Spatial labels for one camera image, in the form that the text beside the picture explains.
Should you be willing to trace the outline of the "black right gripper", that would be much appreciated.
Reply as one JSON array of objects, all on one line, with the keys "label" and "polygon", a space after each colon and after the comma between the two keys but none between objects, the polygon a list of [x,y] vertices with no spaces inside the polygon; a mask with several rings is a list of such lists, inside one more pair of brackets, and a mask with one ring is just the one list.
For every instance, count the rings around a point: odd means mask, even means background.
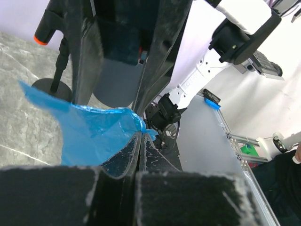
[{"label": "black right gripper", "polygon": [[169,84],[191,0],[65,0],[72,61],[72,102],[87,105],[103,58],[137,65],[148,52],[133,111],[142,116]]}]

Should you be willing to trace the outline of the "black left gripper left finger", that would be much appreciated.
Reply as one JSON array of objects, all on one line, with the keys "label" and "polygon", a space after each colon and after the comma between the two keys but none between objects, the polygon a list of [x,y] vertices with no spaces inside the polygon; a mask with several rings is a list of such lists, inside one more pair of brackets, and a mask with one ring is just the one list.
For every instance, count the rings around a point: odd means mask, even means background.
[{"label": "black left gripper left finger", "polygon": [[3,226],[131,226],[142,134],[99,166],[0,170]]}]

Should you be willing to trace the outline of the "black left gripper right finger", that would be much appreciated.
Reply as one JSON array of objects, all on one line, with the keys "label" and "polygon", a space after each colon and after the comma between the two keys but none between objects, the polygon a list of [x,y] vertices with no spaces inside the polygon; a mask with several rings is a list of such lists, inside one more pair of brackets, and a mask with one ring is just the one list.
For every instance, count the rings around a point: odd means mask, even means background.
[{"label": "black left gripper right finger", "polygon": [[185,172],[142,136],[135,176],[138,226],[259,226],[261,217],[239,174]]}]

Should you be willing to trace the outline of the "blue detached trash bag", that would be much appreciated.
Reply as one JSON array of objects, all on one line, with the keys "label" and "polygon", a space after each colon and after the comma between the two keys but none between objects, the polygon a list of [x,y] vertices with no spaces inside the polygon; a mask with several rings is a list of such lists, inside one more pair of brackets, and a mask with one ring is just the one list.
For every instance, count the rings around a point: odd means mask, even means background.
[{"label": "blue detached trash bag", "polygon": [[100,165],[125,147],[135,132],[156,138],[157,132],[147,129],[143,119],[127,107],[99,109],[74,105],[23,81],[19,85],[29,102],[48,111],[59,122],[64,166]]}]

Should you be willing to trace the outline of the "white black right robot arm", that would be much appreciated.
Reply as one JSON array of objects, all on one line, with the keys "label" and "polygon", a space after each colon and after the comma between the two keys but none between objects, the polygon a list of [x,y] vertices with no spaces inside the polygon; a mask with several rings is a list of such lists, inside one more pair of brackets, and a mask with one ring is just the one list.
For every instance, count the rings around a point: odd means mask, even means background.
[{"label": "white black right robot arm", "polygon": [[[72,102],[86,105],[102,60],[137,64],[147,52],[132,109],[142,115],[171,82],[188,23],[190,0],[64,0],[65,35],[72,59]],[[280,23],[262,0],[206,0],[196,27],[208,34],[205,53],[158,102],[149,123],[157,130],[180,120],[215,75],[247,60]]]}]

